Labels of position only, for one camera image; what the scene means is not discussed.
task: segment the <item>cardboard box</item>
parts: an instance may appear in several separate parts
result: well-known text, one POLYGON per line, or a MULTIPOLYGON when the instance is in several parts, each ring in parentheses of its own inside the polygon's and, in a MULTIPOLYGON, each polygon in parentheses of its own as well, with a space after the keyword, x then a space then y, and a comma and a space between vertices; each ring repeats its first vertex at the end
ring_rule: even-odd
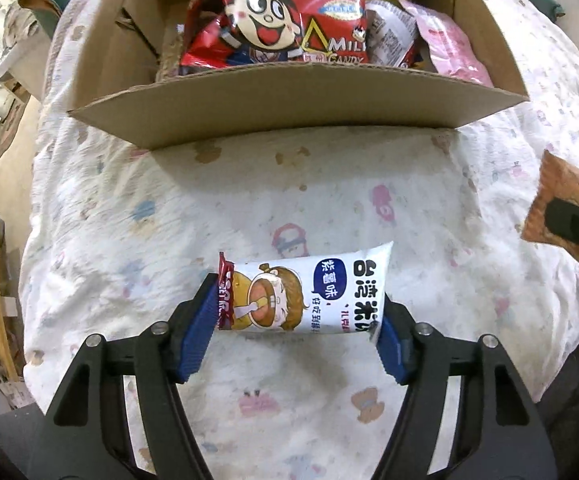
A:
POLYGON ((496 88, 371 65, 285 62, 154 82, 187 0, 104 0, 78 61, 71 116, 141 148, 337 124, 457 127, 527 100, 482 0, 415 0, 454 17, 496 88))

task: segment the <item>pink snack bag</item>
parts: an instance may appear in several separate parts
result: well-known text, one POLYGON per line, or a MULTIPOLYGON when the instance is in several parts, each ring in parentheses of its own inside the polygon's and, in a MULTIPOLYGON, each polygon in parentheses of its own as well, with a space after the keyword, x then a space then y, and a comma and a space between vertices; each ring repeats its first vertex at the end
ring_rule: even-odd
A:
POLYGON ((441 75, 457 77, 493 88, 485 65, 476 59, 469 38, 447 14, 427 9, 407 0, 398 0, 416 19, 429 56, 441 75))

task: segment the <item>white snack bag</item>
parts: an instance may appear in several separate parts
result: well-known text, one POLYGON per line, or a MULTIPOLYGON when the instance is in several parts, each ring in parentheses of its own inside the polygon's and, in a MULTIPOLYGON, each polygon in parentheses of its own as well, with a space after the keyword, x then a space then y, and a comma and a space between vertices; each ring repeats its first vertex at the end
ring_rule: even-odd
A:
POLYGON ((367 12, 367 56, 370 63, 409 68, 418 36, 416 19, 383 0, 365 3, 367 12))
POLYGON ((393 242, 366 251, 233 264, 220 255, 219 328, 380 332, 393 242))

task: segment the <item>rice cracker package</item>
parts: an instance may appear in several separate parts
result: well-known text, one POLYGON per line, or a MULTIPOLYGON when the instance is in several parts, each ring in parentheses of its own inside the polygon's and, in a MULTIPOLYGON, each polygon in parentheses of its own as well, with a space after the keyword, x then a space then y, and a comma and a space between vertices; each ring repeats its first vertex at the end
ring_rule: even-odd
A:
POLYGON ((234 264, 220 253, 223 330, 347 333, 378 337, 392 242, 367 251, 234 264))
POLYGON ((367 56, 383 66, 410 68, 417 61, 414 41, 418 38, 416 19, 384 0, 368 0, 367 56))
POLYGON ((192 0, 181 66, 224 68, 270 61, 365 63, 364 0, 192 0))

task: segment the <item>printed bedsheet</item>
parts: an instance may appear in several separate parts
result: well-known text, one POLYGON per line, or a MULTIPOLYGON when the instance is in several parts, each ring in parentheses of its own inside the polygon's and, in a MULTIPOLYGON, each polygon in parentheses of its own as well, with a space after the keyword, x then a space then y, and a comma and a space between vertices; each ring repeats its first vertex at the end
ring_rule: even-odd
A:
MULTIPOLYGON (((531 102, 458 131, 307 128, 148 153, 66 114, 100 2, 72 0, 59 23, 34 160, 20 298, 25 380, 43 410, 89 333, 167 319, 218 251, 264 260, 390 240, 390 297, 446 335, 499 335, 540 398, 579 342, 579 265, 519 238, 543 150, 579 167, 579 52, 559 28, 527 0, 486 0, 531 102)), ((152 470, 126 386, 137 460, 152 470)), ((403 392, 365 334, 217 333, 180 387, 217 479, 369 478, 403 392)), ((433 470, 456 402, 452 382, 433 470)))

